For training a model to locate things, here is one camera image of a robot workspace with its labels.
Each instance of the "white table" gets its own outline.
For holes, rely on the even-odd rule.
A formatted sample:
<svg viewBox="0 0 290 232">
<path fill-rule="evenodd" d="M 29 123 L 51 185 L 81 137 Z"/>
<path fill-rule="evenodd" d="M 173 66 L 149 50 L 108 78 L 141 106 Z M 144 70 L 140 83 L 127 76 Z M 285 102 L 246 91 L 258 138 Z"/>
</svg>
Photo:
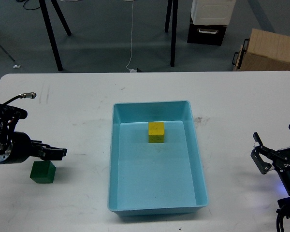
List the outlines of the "white table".
<svg viewBox="0 0 290 232">
<path fill-rule="evenodd" d="M 68 153 L 53 162 L 53 184 L 29 178 L 38 158 L 0 165 L 0 231 L 276 231 L 277 200 L 288 195 L 250 153 L 256 131 L 269 148 L 290 146 L 290 72 L 9 74 L 0 103 L 31 91 L 36 99 L 10 104 L 29 114 L 16 131 Z M 174 100 L 191 103 L 209 205 L 120 218 L 107 209 L 112 106 Z"/>
</svg>

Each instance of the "stand leg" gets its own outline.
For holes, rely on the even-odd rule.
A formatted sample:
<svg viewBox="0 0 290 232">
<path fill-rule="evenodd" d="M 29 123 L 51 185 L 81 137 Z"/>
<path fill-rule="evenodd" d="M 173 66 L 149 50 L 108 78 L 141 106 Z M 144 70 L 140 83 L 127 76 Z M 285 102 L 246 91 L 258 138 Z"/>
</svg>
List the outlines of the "stand leg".
<svg viewBox="0 0 290 232">
<path fill-rule="evenodd" d="M 56 10 L 56 12 L 57 12 L 57 14 L 59 16 L 59 19 L 60 19 L 64 29 L 66 30 L 67 35 L 70 36 L 72 33 L 71 33 L 70 29 L 69 29 L 69 26 L 67 24 L 66 19 L 64 18 L 63 14 L 62 14 L 62 11 L 61 11 L 61 9 L 60 9 L 60 7 L 58 5 L 57 0 L 51 0 L 51 2 L 52 2 L 52 4 L 53 4 L 53 6 L 54 6 L 54 8 L 55 8 L 55 10 Z"/>
<path fill-rule="evenodd" d="M 55 57 L 55 61 L 56 61 L 56 64 L 57 64 L 58 71 L 62 71 L 63 67 L 62 67 L 62 64 L 61 64 L 59 51 L 58 51 L 58 48 L 57 48 L 57 44 L 56 44 L 56 40 L 55 40 L 53 29 L 52 29 L 52 25 L 50 23 L 50 19 L 49 19 L 49 15 L 48 15 L 48 11 L 47 11 L 45 0 L 39 0 L 39 3 L 40 3 L 40 6 L 41 6 L 42 15 L 43 15 L 43 18 L 44 18 L 46 30 L 47 30 L 48 37 L 49 37 L 49 41 L 50 41 L 50 44 L 51 44 L 52 49 L 53 49 L 53 53 L 54 53 L 54 57 Z"/>
<path fill-rule="evenodd" d="M 172 40 L 171 40 L 171 67 L 175 66 L 176 28 L 177 28 L 178 0 L 173 0 Z"/>
<path fill-rule="evenodd" d="M 0 44 L 0 48 L 2 49 L 2 51 L 3 52 L 5 52 L 7 55 L 8 55 L 8 57 L 13 61 L 13 62 L 15 62 L 15 60 L 14 60 L 14 58 L 1 46 L 1 44 Z"/>
<path fill-rule="evenodd" d="M 164 31 L 165 32 L 169 32 L 169 24 L 170 24 L 170 18 L 171 18 L 172 2 L 173 2 L 173 0 L 168 0 L 168 7 L 167 7 L 167 10 L 166 10 L 165 27 L 164 27 Z"/>
</svg>

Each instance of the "tray bottom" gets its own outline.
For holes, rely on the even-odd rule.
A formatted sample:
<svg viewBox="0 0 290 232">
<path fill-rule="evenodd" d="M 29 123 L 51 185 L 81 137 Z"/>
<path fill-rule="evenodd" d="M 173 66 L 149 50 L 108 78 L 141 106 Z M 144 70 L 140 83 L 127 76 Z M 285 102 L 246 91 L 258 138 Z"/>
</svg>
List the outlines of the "tray bottom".
<svg viewBox="0 0 290 232">
<path fill-rule="evenodd" d="M 148 143 L 148 123 L 122 123 L 119 129 L 119 209 L 196 206 L 185 129 L 165 121 L 165 141 Z"/>
</svg>

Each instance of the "robotic arm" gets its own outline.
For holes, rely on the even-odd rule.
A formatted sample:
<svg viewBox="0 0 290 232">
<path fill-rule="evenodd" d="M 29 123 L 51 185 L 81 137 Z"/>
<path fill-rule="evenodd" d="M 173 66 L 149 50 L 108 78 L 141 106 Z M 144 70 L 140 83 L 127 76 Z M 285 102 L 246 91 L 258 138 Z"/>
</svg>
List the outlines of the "robotic arm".
<svg viewBox="0 0 290 232">
<path fill-rule="evenodd" d="M 256 163 L 258 169 L 262 174 L 267 174 L 268 171 L 275 169 L 290 196 L 290 147 L 274 151 L 263 145 L 258 133 L 255 132 L 253 138 L 256 143 L 251 152 L 251 157 Z M 270 164 L 264 162 L 260 154 L 272 160 L 273 163 Z M 283 218 L 286 217 L 290 219 L 290 197 L 278 200 L 278 205 L 280 208 L 276 211 L 278 213 L 276 228 L 277 232 L 283 232 Z"/>
<path fill-rule="evenodd" d="M 28 115 L 26 110 L 9 106 L 8 104 L 19 98 L 34 99 L 36 94 L 23 93 L 7 102 L 0 104 L 0 164 L 22 163 L 29 156 L 42 160 L 62 160 L 67 149 L 51 147 L 42 141 L 31 140 L 23 132 L 14 131 L 17 122 Z"/>
</svg>

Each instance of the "floor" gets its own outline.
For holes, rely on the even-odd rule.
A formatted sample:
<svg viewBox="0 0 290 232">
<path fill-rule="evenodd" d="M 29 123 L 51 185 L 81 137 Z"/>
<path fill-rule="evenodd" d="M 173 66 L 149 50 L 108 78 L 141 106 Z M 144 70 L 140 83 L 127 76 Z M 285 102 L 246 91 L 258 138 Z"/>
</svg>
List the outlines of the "floor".
<svg viewBox="0 0 290 232">
<path fill-rule="evenodd" d="M 62 2 L 72 31 L 68 37 L 53 6 L 47 6 L 64 73 L 123 73 L 130 60 L 132 2 Z M 234 52 L 252 28 L 290 36 L 290 0 L 237 0 L 222 46 L 187 43 L 192 0 L 179 1 L 175 67 L 170 67 L 171 32 L 164 32 L 167 0 L 135 0 L 129 69 L 143 72 L 231 71 Z M 27 8 L 39 6 L 30 0 Z M 8 73 L 58 73 L 41 10 L 0 0 L 0 78 Z"/>
</svg>

